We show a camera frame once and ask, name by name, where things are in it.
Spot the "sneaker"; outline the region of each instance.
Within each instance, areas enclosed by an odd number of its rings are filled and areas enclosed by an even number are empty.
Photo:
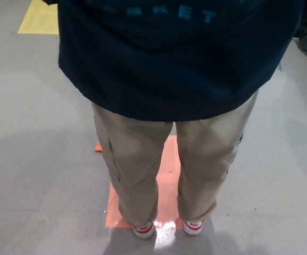
[[[142,227],[133,227],[133,231],[136,234],[136,236],[139,237],[140,239],[146,239],[154,234],[155,226],[153,222],[149,222]]]
[[[203,230],[205,220],[202,222],[192,223],[183,220],[183,229],[189,235],[198,235]]]

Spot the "concrete floor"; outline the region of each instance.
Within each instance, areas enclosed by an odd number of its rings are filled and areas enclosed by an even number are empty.
[[[57,68],[57,36],[17,35],[0,0],[0,255],[307,254],[307,56],[292,43],[196,238],[105,228],[109,177],[90,104]]]

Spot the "pant leg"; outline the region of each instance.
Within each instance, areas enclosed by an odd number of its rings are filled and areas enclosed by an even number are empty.
[[[237,154],[257,95],[232,112],[176,123],[181,162],[178,210],[182,219],[197,222],[215,209],[216,195]]]
[[[130,225],[143,226],[157,217],[156,176],[173,123],[133,120],[92,106],[119,211]]]

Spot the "yellow floor marking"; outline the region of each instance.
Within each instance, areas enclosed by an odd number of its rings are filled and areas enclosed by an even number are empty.
[[[32,0],[18,33],[58,35],[57,5]]]

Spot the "shoe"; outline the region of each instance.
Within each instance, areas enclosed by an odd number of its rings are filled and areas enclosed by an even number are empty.
[[[183,229],[189,235],[198,235],[203,230],[205,220],[197,223],[187,222],[183,220]]]
[[[136,234],[136,236],[139,237],[140,239],[146,239],[154,234],[155,226],[153,222],[149,222],[142,227],[133,227],[133,231]]]

